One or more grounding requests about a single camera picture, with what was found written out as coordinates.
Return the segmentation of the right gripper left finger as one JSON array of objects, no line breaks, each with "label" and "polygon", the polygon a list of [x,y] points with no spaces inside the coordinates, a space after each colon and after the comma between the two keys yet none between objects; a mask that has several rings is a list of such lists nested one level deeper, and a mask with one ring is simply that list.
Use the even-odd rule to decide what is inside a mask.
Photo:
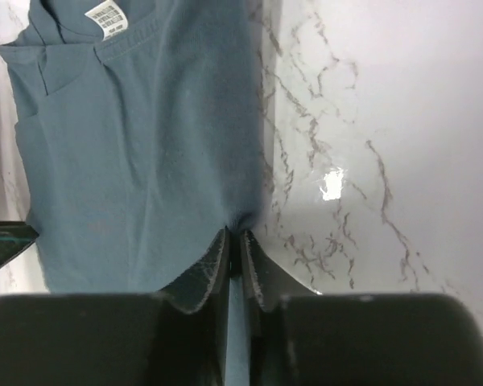
[{"label": "right gripper left finger", "polygon": [[156,335],[157,385],[223,385],[229,302],[229,232],[171,284]]}]

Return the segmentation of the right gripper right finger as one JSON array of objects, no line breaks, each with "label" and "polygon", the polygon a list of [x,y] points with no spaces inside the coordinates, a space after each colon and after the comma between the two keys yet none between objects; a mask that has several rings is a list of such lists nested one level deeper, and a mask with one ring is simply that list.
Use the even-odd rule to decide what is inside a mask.
[{"label": "right gripper right finger", "polygon": [[297,281],[270,259],[255,235],[240,235],[241,278],[249,331],[250,383],[289,385],[286,346],[274,311],[283,297],[315,296],[316,292]]}]

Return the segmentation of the grey-blue t shirt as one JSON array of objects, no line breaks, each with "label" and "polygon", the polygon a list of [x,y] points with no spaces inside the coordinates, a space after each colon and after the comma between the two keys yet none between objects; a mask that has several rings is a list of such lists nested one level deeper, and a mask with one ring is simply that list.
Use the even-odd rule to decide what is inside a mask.
[{"label": "grey-blue t shirt", "polygon": [[229,232],[225,383],[250,382],[233,249],[262,209],[243,1],[33,1],[0,47],[46,294],[0,298],[0,385],[157,385],[160,291]]}]

